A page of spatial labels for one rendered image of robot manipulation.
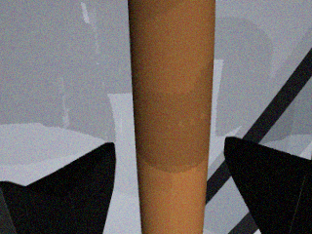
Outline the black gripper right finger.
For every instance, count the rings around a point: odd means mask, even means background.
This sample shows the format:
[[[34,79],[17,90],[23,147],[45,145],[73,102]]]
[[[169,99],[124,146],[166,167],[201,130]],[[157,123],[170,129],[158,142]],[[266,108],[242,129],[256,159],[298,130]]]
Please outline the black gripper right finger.
[[[261,234],[312,234],[312,161],[228,136],[224,157]]]

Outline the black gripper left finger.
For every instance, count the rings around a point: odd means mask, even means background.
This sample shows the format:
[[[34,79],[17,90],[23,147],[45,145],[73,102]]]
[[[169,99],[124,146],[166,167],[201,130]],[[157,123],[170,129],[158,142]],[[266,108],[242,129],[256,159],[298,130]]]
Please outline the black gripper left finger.
[[[102,234],[115,164],[106,142],[26,186],[0,181],[0,234]]]

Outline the small grey block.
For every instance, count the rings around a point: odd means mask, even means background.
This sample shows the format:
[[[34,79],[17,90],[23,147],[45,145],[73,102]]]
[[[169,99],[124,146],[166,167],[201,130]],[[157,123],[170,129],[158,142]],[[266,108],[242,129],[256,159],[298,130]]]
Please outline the small grey block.
[[[245,217],[233,227],[229,234],[261,234],[261,232],[254,222],[254,217],[248,211]]]

